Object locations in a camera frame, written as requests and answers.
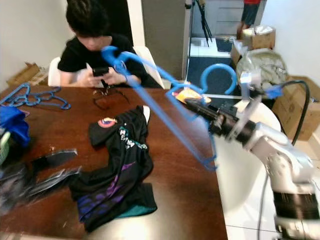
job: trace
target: power cord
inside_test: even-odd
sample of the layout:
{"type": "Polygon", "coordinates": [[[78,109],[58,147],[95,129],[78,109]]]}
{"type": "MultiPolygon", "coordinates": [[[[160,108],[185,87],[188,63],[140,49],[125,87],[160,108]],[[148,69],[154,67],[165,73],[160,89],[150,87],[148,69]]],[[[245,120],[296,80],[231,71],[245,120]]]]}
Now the power cord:
{"type": "MultiPolygon", "coordinates": [[[[304,123],[305,116],[306,116],[306,113],[307,113],[307,109],[308,109],[308,105],[309,105],[309,101],[310,101],[310,89],[309,89],[308,84],[303,80],[286,81],[285,83],[280,84],[280,87],[283,89],[284,87],[289,86],[289,85],[293,85],[293,84],[302,84],[304,86],[304,89],[305,89],[305,100],[304,100],[304,105],[303,105],[301,117],[300,117],[298,126],[296,128],[296,131],[295,131],[295,134],[294,134],[294,137],[293,137],[293,140],[292,140],[292,145],[294,146],[296,144],[297,140],[298,140],[299,135],[300,135],[301,128],[302,128],[302,125],[304,123]]],[[[260,240],[260,230],[261,230],[260,228],[261,228],[262,212],[263,212],[263,208],[264,208],[264,198],[265,198],[265,192],[266,192],[268,178],[269,178],[269,175],[266,172],[266,176],[265,176],[263,187],[262,187],[261,199],[260,199],[258,226],[257,226],[257,232],[256,232],[256,239],[257,240],[260,240]]]]}
{"type": "Polygon", "coordinates": [[[259,218],[258,218],[258,231],[256,232],[256,239],[260,240],[260,228],[261,228],[261,220],[262,220],[262,212],[264,208],[264,199],[265,199],[265,193],[267,188],[267,182],[268,182],[269,175],[267,172],[265,172],[265,178],[264,183],[262,187],[262,193],[261,193],[261,199],[260,199],[260,209],[259,209],[259,218]]]}
{"type": "Polygon", "coordinates": [[[275,113],[273,113],[273,114],[275,115],[276,119],[278,119],[278,121],[280,123],[281,132],[283,132],[287,136],[286,131],[284,129],[284,126],[281,124],[279,116],[277,114],[275,114],[275,113]]]}
{"type": "Polygon", "coordinates": [[[308,84],[303,80],[286,81],[285,83],[282,83],[280,86],[283,89],[285,86],[289,86],[289,85],[293,85],[293,84],[302,84],[305,89],[305,100],[304,100],[304,105],[303,105],[301,117],[300,117],[298,127],[296,128],[296,131],[295,131],[295,134],[294,134],[294,137],[292,140],[292,145],[295,145],[298,140],[298,137],[299,137],[302,125],[304,123],[306,113],[307,113],[307,109],[308,109],[308,105],[309,105],[309,101],[310,101],[310,89],[309,89],[308,84]]]}

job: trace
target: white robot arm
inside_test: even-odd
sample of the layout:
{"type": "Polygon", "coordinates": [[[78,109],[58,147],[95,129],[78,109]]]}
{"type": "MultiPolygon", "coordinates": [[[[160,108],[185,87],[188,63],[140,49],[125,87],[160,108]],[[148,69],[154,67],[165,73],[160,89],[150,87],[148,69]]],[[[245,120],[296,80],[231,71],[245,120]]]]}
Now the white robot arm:
{"type": "MultiPolygon", "coordinates": [[[[236,118],[223,109],[202,105],[200,100],[186,99],[192,111],[210,121],[209,131],[237,140],[244,149],[256,155],[270,177],[276,216],[276,229],[281,240],[320,240],[320,216],[311,159],[297,150],[287,136],[262,123],[248,120],[248,115],[236,118]]],[[[248,105],[250,113],[255,101],[248,105]]]]}

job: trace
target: teal fabric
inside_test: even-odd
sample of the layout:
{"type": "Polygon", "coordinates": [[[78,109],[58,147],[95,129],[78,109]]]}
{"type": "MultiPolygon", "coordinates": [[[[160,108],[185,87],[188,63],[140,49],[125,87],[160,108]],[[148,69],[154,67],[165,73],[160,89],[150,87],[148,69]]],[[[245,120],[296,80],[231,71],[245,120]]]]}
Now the teal fabric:
{"type": "Polygon", "coordinates": [[[146,207],[146,206],[135,205],[131,207],[128,211],[117,216],[116,218],[121,219],[121,218],[127,218],[127,217],[136,217],[136,216],[146,215],[154,212],[156,209],[157,209],[156,207],[146,207]]]}

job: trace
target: smartphone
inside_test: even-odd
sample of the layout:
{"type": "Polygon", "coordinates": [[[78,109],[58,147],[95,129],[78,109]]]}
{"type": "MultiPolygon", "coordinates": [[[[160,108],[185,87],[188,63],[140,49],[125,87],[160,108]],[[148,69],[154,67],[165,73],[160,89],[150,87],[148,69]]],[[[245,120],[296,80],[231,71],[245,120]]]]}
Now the smartphone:
{"type": "Polygon", "coordinates": [[[92,69],[92,73],[94,77],[99,77],[107,74],[109,72],[109,67],[104,66],[104,67],[96,67],[92,69]]]}

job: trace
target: black clothing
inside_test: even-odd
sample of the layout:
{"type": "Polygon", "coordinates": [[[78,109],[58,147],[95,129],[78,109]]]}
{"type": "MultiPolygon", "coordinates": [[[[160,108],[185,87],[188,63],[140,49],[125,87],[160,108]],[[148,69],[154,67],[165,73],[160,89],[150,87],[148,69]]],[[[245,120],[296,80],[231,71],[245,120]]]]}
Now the black clothing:
{"type": "Polygon", "coordinates": [[[90,124],[91,144],[105,143],[108,166],[83,172],[69,185],[88,232],[116,217],[145,215],[157,209],[151,184],[142,183],[153,168],[147,131],[142,106],[90,124]]]}
{"type": "MultiPolygon", "coordinates": [[[[134,54],[136,53],[131,43],[125,36],[112,33],[111,37],[111,46],[118,48],[114,54],[116,57],[124,51],[134,54]]],[[[100,51],[89,51],[75,36],[66,43],[66,47],[58,64],[58,69],[63,72],[73,73],[81,69],[85,69],[87,67],[86,63],[88,63],[93,69],[101,67],[113,67],[103,59],[100,51]]],[[[143,87],[160,87],[160,85],[149,74],[147,74],[142,64],[129,59],[126,61],[125,65],[132,75],[135,75],[141,79],[141,85],[143,87]]]]}
{"type": "Polygon", "coordinates": [[[246,25],[251,26],[255,23],[257,12],[259,9],[259,4],[244,4],[243,13],[241,17],[241,22],[246,25]]]}

